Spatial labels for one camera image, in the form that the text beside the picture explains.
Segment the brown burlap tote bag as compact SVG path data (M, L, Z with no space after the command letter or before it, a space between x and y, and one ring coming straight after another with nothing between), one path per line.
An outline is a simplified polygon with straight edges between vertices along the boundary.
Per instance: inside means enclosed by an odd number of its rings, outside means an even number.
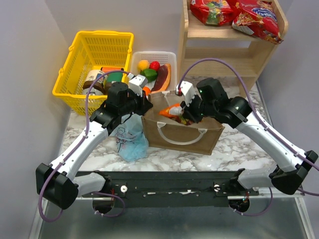
M221 123L204 118L200 123L183 125L161 116L161 110L184 100L174 91L152 93L148 98L153 107L142 117L142 124L150 147L205 155L212 153L224 130Z

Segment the orange snack packet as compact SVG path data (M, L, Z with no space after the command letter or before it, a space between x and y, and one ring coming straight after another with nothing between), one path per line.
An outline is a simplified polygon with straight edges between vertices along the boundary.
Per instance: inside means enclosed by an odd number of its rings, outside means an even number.
M171 105L159 112L159 115L167 117L167 118L174 118L182 116L182 107L179 103Z

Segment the red assorted candy bag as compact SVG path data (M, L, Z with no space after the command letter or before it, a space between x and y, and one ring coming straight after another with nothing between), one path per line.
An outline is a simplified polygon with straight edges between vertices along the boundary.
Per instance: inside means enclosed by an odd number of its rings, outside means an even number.
M263 0L229 0L235 13L232 28L273 44L282 43L271 3Z

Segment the green toy bell pepper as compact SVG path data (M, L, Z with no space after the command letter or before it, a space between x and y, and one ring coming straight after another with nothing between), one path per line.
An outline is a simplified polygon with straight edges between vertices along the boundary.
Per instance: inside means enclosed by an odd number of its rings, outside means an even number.
M140 71L140 74L145 76L149 83L155 81L158 77L157 71L150 68Z

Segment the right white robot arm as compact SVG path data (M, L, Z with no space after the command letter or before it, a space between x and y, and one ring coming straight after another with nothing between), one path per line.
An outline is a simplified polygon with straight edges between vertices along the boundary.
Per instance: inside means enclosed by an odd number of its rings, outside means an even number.
M198 123L203 117L210 117L227 124L253 140L276 162L268 168L238 170L230 179L231 187L275 187L287 195L298 191L318 158L314 151L294 146L254 112L245 98L229 98L217 79L206 78L196 87L184 81L177 86L176 93L185 97L181 107L186 119Z

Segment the light blue plastic bag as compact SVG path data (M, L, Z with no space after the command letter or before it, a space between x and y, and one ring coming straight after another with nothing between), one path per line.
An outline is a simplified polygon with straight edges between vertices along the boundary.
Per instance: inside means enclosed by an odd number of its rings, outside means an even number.
M115 137L117 153L128 162L146 157L149 142L144 135L142 117L125 115L110 136Z

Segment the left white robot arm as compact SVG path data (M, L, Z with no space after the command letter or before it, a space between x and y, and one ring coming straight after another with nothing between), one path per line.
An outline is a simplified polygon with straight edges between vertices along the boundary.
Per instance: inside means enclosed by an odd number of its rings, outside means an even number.
M128 84L111 84L107 99L87 119L87 125L76 140L49 165L40 164L35 171L36 189L62 210L69 208L81 194L100 191L105 178L93 174L86 184L75 183L76 174L83 162L122 123L122 117L136 114L143 116L152 108L146 97L144 83L130 80Z

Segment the red toy fruit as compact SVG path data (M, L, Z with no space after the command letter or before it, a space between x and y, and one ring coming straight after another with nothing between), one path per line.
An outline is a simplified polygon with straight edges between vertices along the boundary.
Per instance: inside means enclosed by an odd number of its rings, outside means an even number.
M158 71L159 68L160 68L160 63L158 61L153 61L153 62L150 63L149 68L153 69L155 71Z

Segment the orange toy fruit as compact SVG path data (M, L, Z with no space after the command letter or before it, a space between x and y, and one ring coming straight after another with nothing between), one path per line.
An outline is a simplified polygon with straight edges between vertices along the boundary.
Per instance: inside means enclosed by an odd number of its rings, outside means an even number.
M149 63L148 60L141 60L141 61L138 62L137 68L138 68L139 71L143 71L145 69L148 69L149 65L150 65L150 63Z

